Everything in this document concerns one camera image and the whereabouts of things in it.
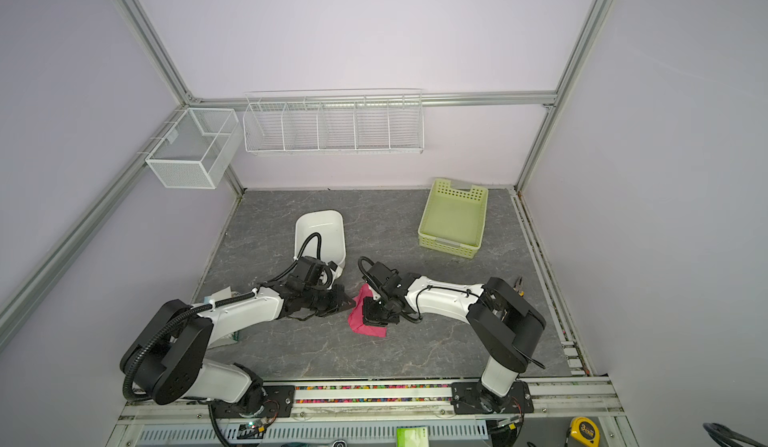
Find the pink paper napkin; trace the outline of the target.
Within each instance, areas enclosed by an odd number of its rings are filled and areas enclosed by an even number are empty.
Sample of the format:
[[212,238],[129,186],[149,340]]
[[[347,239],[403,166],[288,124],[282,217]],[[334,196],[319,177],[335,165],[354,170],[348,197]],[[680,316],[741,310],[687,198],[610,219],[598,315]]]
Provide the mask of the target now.
[[364,283],[361,286],[358,295],[354,298],[355,306],[348,315],[347,322],[350,329],[357,334],[385,338],[387,334],[387,329],[385,327],[368,326],[364,323],[363,304],[366,299],[372,297],[373,294],[369,285]]

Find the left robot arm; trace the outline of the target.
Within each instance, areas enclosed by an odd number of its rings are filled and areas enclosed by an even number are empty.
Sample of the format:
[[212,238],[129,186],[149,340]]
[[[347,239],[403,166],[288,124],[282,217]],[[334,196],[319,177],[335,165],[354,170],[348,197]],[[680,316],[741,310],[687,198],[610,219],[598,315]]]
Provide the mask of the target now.
[[302,310],[314,318],[354,307],[336,281],[340,265],[321,258],[322,235],[310,233],[301,246],[315,251],[299,251],[283,272],[246,293],[198,304],[164,303],[120,360],[124,399],[157,405],[193,400],[228,407],[237,416],[262,414],[272,401],[263,379],[243,365],[210,360],[207,353],[216,341],[257,324],[296,320]]

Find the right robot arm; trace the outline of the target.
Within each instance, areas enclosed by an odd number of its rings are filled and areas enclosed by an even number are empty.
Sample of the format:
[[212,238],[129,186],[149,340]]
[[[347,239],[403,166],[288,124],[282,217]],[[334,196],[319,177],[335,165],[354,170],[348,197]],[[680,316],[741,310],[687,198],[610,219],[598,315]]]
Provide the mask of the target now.
[[531,364],[546,328],[542,314],[524,297],[522,279],[508,283],[491,277],[483,284],[460,285],[424,275],[401,274],[362,256],[357,266],[373,291],[362,303],[363,323],[387,327],[406,320],[422,322],[426,314],[468,324],[489,354],[480,379],[451,384],[451,403],[459,415],[533,411],[519,375]]

